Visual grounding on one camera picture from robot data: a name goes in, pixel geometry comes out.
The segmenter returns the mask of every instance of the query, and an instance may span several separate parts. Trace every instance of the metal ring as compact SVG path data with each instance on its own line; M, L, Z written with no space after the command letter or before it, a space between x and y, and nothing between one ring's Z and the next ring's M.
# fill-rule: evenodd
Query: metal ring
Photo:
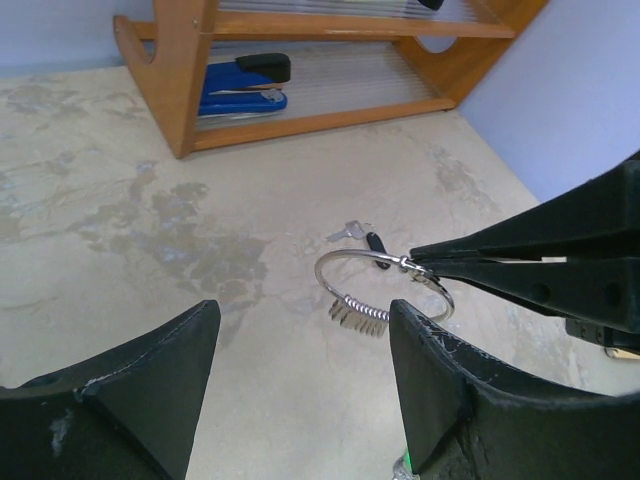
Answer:
M409 260L409 257L402 256L396 257L395 255L390 255L388 253L375 252L373 250L357 250L357 249L343 249L343 250L334 250L329 253L325 253L321 256L315 265L315 275L318 283L322 285L322 287L327 290L334 297L345 300L348 295L342 294L337 288L335 288L331 283L327 281L322 273L322 269L324 266L330 262L331 260L337 260L339 258L367 258L371 260L375 260L376 262L382 262L389 265L395 265L399 268L402 273L409 273L413 280L421 283L429 290L437 293L444 300L445 303L445 311L440 315L436 315L431 317L431 319L435 322L443 322L453 315L455 311L455 304L453 301L453 297L444 288L440 282L436 280L436 276L425 269L424 267L417 265Z

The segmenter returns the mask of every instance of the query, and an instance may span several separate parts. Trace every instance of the blue stapler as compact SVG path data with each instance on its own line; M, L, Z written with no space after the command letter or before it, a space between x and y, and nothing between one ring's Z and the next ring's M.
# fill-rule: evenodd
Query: blue stapler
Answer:
M199 116L256 116L287 106L287 97L273 84L291 79L291 61L283 53L238 57L207 66Z

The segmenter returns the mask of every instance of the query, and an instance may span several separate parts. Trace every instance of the key chain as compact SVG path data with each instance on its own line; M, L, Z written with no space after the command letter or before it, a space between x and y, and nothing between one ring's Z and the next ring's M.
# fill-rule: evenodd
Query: key chain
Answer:
M433 272L411 262L409 257L396 257L388 253L371 250L344 249L324 254L315 264L315 275L318 283L335 297L335 301L329 309L329 316L332 320L338 322L340 326L366 335L381 337L389 325L388 310L372 307L351 295L341 293L324 277L322 272L324 266L331 260L340 258L366 258L375 262L397 266L401 273L409 274L412 281L424 285L444 300L444 312L431 317L433 321L443 322L453 315L455 305L451 294L440 284L438 277Z

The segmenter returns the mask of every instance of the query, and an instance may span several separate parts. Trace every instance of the stained floor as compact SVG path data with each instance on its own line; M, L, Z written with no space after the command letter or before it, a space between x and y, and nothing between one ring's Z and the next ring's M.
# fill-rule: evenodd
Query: stained floor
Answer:
M221 303L192 480L390 478L404 440L388 336L328 320L313 275L326 235L359 219L403 254L535 204L455 112L177 161L120 68L0 81L0 189L0 385ZM392 272L332 274L380 306L437 307ZM446 327L480 348L589 390L640 386L640 365L559 320L447 285Z

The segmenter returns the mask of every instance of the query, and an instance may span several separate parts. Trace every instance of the floor stain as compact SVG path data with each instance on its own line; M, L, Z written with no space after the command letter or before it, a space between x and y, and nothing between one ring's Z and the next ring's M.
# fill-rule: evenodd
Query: floor stain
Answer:
M36 313L43 306L47 305L49 302L56 301L58 298L59 297L57 296L51 297L51 298L42 298L34 302L23 303L21 305L13 305L11 307L2 307L1 310L3 312L22 312L22 311L28 310L31 313Z
M55 90L43 85L25 84L2 91L7 97L6 106L23 115L46 115L56 119L77 120L88 112L77 104L79 92L75 90Z
M20 238L20 216L11 205L0 204L0 240L12 242Z
M436 175L440 187L447 194L456 195L465 204L470 204L480 211L492 215L502 214L500 206L478 186L473 176L451 153L435 145L429 151L436 160Z
M4 172L0 172L0 191L11 190L13 188L15 188L13 180L11 180Z
M61 84L66 81L66 78L66 75L61 75L59 73L38 73L27 77L27 82L35 84Z
M297 294L298 292L295 295L291 295L291 298L289 298L289 295L283 295L283 304L287 311L294 315L311 315L318 310L329 312L332 299L327 297L324 289L320 285L312 285L307 287L307 290L311 291L311 295L300 297Z
M61 177L66 177L71 173L70 164L75 160L76 156L73 152L62 152L53 160L44 162L44 172Z
M513 365L521 370L546 379L583 387L586 385L584 368L574 351L571 338L555 325L543 324L533 313L514 305L506 306L506 327L514 341Z
M155 163L138 165L125 198L99 206L67 231L95 252L128 259L142 252L175 280L176 288L217 299L225 316L218 337L224 348L246 310L264 297L268 269L260 258L269 242L241 233L204 235L199 202L208 195L207 185L188 182L147 192L156 178ZM212 221L208 215L207 222Z
M122 118L123 120L138 120L147 118L147 110L142 107L127 107L124 111L113 108L103 108L102 111L108 115Z

